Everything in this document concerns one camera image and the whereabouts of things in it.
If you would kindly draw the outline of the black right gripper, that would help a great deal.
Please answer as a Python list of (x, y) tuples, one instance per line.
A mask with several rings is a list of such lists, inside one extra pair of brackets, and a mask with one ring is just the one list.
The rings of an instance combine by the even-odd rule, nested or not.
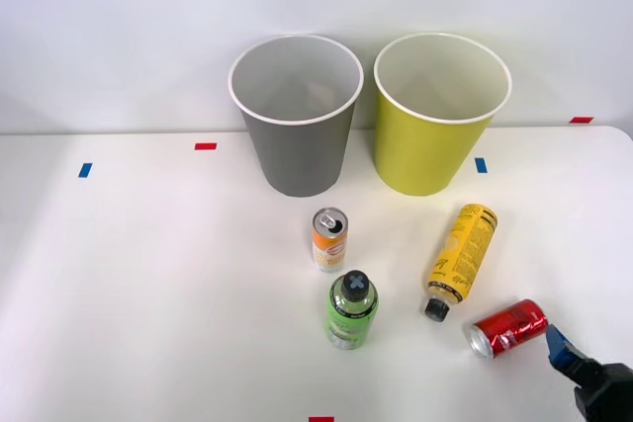
[(569, 380), (577, 380), (576, 405), (586, 421), (632, 420), (632, 370), (624, 364), (591, 361), (580, 368), (580, 352), (554, 325), (546, 330), (551, 366)]

